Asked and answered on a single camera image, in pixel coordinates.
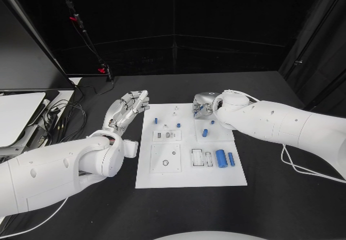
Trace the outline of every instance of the black wall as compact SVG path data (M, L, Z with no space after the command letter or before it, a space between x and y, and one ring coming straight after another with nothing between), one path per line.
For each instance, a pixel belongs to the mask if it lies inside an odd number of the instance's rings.
M17 0L68 74L97 74L63 0ZM115 75L278 70L314 0L75 0Z

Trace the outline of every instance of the small blue cylinder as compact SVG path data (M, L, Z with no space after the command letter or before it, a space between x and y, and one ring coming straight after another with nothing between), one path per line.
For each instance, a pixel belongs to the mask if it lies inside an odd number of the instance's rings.
M202 134L203 137L208 136L208 129L203 130L203 134Z
M226 168L228 167L228 160L226 160L225 151L222 149L216 151L216 159L218 159L218 167L219 168Z
M234 160L234 155L232 155L231 152L228 153L228 158L229 158L231 166L234 167L235 166L235 160Z

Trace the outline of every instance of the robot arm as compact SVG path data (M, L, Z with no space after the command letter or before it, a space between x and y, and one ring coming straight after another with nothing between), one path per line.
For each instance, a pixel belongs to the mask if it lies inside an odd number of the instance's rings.
M219 124L257 139L316 154L346 178L346 119L275 102L254 102L247 94L232 90L216 96L212 112Z
M37 148L0 164L0 217L40 209L112 177L138 143L121 135L136 115L150 109L148 92L125 94L89 137Z

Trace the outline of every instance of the black table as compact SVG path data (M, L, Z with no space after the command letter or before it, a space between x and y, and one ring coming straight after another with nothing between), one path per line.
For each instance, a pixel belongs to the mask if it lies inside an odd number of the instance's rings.
M102 77L84 78L81 85L97 86L99 92L111 87ZM101 129L108 107L128 91L147 90L150 103L167 104L192 103L195 94L225 89L303 107L275 71L123 76L104 95L82 88L88 121L81 138ZM75 111L68 131L76 130L81 123ZM141 129L143 114L123 138L140 142ZM297 173L281 162L280 144L238 131L234 136L248 186L136 189L138 157L125 158L117 176L74 195L48 223L12 239L153 240L192 231L226 231L287 240L346 238L346 184ZM288 151L296 164L340 177L311 153L294 147ZM20 214L6 233L36 226L59 204Z

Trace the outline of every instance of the robotic hand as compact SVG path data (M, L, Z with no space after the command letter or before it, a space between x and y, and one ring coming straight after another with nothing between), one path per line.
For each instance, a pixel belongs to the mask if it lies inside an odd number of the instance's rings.
M199 93L192 111L195 118L213 113L226 129L316 154L346 179L345 118L303 111L275 102L258 101L234 90L225 90L222 94Z
M112 177L138 143L123 140L138 113L150 109L148 92L133 91L105 114L102 130L85 139L37 148L0 164L0 217L40 209Z

